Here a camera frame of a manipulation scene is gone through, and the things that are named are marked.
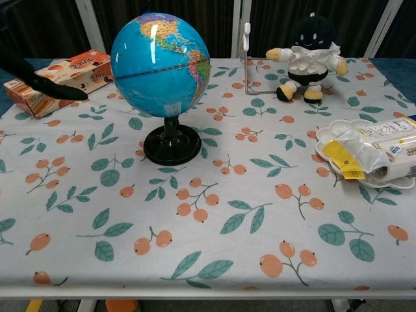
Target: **plush toy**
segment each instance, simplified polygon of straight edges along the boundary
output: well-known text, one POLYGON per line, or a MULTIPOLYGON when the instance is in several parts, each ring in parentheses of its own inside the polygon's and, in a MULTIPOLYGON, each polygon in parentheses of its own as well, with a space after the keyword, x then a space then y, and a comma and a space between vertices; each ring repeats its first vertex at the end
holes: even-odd
POLYGON ((267 51, 267 59, 289 62, 287 73, 290 80, 276 90, 278 99, 288 101, 300 86, 307 86, 305 102, 320 103, 321 83, 328 70, 335 70, 340 76, 346 75, 346 61, 339 55, 339 46, 333 43, 334 36, 333 23, 312 13, 293 29, 290 49, 267 51))

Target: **world globe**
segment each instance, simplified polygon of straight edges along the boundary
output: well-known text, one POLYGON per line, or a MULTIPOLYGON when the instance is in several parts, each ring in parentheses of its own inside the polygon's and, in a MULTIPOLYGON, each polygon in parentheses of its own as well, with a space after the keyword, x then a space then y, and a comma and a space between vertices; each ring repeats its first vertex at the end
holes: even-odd
POLYGON ((197 104, 208 85, 208 50, 192 26, 180 18, 145 13, 117 34, 110 56, 114 82, 140 112, 164 118, 144 141, 150 161, 166 166, 194 158, 201 139, 178 116, 197 104))

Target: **tablecloth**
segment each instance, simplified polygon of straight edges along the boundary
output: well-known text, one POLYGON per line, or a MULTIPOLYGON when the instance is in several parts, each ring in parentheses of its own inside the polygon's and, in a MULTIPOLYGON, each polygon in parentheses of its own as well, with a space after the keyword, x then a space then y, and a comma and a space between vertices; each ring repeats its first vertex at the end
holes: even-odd
MULTIPOLYGON (((0 287, 352 290, 416 287, 415 190, 345 181, 315 153, 336 119, 415 114, 367 59, 330 73, 322 104, 244 93, 238 59, 211 60, 180 116, 199 132, 187 164, 148 161, 160 118, 110 84, 41 120, 0 120, 0 287)), ((284 64, 249 62, 274 90, 284 64)))

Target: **globe stand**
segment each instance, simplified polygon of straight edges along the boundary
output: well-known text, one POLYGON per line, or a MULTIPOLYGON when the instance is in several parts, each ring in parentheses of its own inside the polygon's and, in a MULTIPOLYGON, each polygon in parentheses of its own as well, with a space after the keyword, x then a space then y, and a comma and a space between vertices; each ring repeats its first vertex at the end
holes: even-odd
POLYGON ((176 166, 193 159, 201 149, 201 138, 195 130, 180 125, 178 117, 164 119, 164 126, 146 137, 143 150, 156 164, 176 166))

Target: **orange tissue box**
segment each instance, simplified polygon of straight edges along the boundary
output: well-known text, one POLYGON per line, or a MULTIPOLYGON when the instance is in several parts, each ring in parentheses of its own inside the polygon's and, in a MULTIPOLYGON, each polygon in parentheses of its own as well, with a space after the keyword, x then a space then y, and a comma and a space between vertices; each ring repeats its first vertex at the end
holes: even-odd
MULTIPOLYGON (((112 82, 110 56, 95 50, 50 65, 36 73, 54 83, 84 90, 87 94, 112 82)), ((41 118, 73 102, 53 99, 33 90, 19 79, 9 81, 4 86, 16 106, 35 118, 41 118)))

